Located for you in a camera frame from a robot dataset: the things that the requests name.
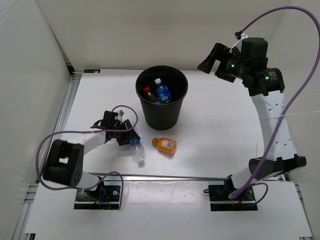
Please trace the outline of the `red cap water bottle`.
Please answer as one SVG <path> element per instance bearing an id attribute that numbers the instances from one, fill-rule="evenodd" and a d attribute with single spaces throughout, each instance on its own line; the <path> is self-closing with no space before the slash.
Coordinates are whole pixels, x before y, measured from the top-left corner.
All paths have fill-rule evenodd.
<path id="1" fill-rule="evenodd" d="M 157 98 L 154 96 L 154 94 L 151 92 L 151 89 L 149 86 L 146 86 L 143 88 L 143 93 L 145 96 L 145 99 L 150 102 L 155 104 L 157 102 Z"/>

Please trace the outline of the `orange juice bottle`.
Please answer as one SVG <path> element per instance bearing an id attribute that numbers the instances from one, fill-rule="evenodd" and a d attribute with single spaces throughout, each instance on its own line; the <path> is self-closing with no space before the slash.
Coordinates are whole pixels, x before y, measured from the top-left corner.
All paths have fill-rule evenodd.
<path id="1" fill-rule="evenodd" d="M 163 153 L 173 155 L 177 149 L 177 142 L 168 138 L 153 138 L 152 146 Z"/>

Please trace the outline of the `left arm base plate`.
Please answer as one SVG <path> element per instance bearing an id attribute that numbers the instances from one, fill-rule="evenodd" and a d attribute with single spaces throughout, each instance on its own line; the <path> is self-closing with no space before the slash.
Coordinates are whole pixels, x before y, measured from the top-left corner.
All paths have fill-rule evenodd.
<path id="1" fill-rule="evenodd" d="M 122 203 L 123 185 L 119 181 L 104 181 L 96 190 L 78 190 L 74 210 L 119 210 Z"/>

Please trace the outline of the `tall white cap water bottle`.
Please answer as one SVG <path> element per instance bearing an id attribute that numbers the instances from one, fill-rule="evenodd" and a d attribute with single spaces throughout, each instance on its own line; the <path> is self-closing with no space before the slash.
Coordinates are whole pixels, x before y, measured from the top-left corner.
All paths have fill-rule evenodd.
<path id="1" fill-rule="evenodd" d="M 129 144 L 133 149 L 134 156 L 133 159 L 137 163 L 139 168 L 145 166 L 145 149 L 140 140 L 130 139 Z"/>

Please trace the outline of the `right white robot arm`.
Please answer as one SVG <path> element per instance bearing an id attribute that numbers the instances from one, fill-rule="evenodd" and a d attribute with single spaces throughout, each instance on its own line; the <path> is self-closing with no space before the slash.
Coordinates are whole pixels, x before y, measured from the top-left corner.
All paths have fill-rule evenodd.
<path id="1" fill-rule="evenodd" d="M 264 153 L 252 158 L 243 170 L 228 177 L 224 193 L 230 200 L 238 199 L 243 190 L 259 181 L 305 167 L 307 160 L 293 144 L 288 122 L 283 113 L 285 84 L 281 71 L 268 67 L 268 43 L 263 38 L 249 38 L 241 50 L 216 43 L 198 70 L 209 74 L 216 61 L 214 75 L 227 82 L 240 79 L 258 114 Z"/>

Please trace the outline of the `blue cap water bottle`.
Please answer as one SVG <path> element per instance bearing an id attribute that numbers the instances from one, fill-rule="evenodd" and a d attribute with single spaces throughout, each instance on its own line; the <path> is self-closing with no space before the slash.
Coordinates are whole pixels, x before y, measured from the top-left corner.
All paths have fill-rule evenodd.
<path id="1" fill-rule="evenodd" d="M 161 81 L 160 78 L 154 80 L 155 92 L 162 104 L 169 104 L 173 101 L 172 95 L 168 87 Z"/>

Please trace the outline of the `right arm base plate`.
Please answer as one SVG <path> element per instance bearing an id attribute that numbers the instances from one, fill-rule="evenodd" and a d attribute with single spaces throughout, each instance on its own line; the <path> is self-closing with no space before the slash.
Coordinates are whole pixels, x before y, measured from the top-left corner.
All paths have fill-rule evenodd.
<path id="1" fill-rule="evenodd" d="M 248 187 L 241 195 L 235 199 L 229 199 L 232 190 L 223 185 L 208 185 L 203 190 L 208 194 L 210 201 L 210 210 L 212 212 L 240 212 L 240 211 L 257 211 L 256 198 L 252 187 Z"/>

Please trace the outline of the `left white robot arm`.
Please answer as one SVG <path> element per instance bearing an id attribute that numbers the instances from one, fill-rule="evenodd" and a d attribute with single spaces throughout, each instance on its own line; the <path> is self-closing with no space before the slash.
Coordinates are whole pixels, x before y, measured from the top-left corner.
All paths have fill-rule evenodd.
<path id="1" fill-rule="evenodd" d="M 103 179 L 83 171 L 84 156 L 112 139 L 116 139 L 119 146 L 138 144 L 140 136 L 128 119 L 119 120 L 117 116 L 98 120 L 91 129 L 92 131 L 70 131 L 80 134 L 72 140 L 56 139 L 45 161 L 42 178 L 64 185 L 61 190 L 87 191 L 93 200 L 100 200 L 105 194 Z"/>

